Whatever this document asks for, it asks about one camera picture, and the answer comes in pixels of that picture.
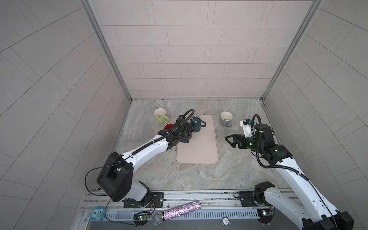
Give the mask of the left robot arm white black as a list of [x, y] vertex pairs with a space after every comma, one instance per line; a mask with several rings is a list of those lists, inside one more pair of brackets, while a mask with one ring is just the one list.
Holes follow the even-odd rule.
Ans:
[[132, 151], [111, 153], [102, 167], [96, 181], [113, 202], [126, 198], [140, 206], [146, 206], [151, 190], [144, 183], [134, 183], [134, 172], [155, 156], [171, 149], [179, 142], [188, 141], [190, 116], [180, 115], [174, 126], [163, 129], [146, 144]]

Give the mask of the light green mug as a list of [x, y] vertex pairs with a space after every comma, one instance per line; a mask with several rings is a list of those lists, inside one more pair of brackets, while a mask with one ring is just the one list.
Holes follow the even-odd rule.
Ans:
[[163, 108], [158, 108], [154, 111], [154, 116], [156, 118], [156, 121], [160, 124], [163, 125], [165, 123], [167, 123], [169, 121], [169, 118], [166, 114], [166, 110]]

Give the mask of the black mug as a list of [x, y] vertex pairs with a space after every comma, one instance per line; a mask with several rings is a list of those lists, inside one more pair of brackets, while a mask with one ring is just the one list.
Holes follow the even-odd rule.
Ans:
[[188, 123], [186, 124], [184, 134], [190, 135], [193, 132], [193, 130], [194, 130], [193, 126], [190, 123]]

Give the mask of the white mug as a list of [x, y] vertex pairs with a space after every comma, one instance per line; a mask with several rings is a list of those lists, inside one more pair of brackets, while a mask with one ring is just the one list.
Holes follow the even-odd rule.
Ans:
[[164, 129], [167, 130], [167, 131], [171, 131], [174, 127], [174, 124], [173, 123], [168, 123], [165, 125]]

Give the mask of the grey mug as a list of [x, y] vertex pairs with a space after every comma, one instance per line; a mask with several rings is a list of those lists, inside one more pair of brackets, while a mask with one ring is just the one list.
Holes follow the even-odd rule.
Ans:
[[222, 127], [232, 127], [233, 115], [230, 112], [224, 111], [220, 114], [220, 125]]

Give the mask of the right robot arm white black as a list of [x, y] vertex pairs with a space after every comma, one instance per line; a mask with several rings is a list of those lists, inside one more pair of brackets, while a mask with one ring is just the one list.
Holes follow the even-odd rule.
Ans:
[[283, 145], [275, 143], [273, 130], [267, 124], [256, 124], [246, 119], [240, 122], [243, 134], [233, 134], [225, 138], [233, 148], [249, 149], [255, 152], [257, 162], [261, 159], [264, 169], [275, 169], [290, 185], [299, 198], [297, 204], [281, 194], [270, 182], [255, 186], [253, 201], [258, 206], [273, 206], [287, 216], [301, 230], [351, 230], [354, 219], [341, 212], [313, 185], [302, 172], [292, 154]]

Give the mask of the dark green faceted mug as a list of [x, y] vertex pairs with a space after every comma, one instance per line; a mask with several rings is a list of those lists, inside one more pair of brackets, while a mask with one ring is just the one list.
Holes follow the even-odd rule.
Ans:
[[201, 120], [199, 116], [193, 116], [191, 118], [191, 125], [194, 133], [200, 132], [201, 128], [207, 126], [206, 122]]

